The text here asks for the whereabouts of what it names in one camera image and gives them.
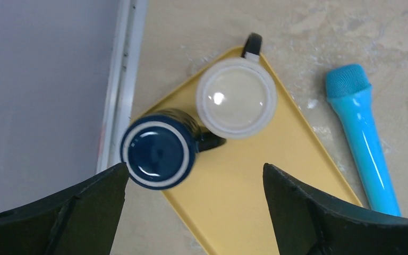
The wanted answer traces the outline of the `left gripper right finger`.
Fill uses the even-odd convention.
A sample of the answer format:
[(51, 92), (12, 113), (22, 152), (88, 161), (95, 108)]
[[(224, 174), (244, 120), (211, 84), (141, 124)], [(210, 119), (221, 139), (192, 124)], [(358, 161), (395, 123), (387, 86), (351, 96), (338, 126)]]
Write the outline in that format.
[(263, 188), (280, 254), (408, 254), (408, 218), (353, 205), (272, 164)]

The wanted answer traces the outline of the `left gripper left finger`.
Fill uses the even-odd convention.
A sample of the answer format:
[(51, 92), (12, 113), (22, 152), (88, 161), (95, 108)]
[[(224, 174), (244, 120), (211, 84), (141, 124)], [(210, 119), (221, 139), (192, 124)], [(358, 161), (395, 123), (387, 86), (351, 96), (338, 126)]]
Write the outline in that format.
[(0, 213), (0, 254), (110, 254), (129, 170), (119, 163), (45, 198)]

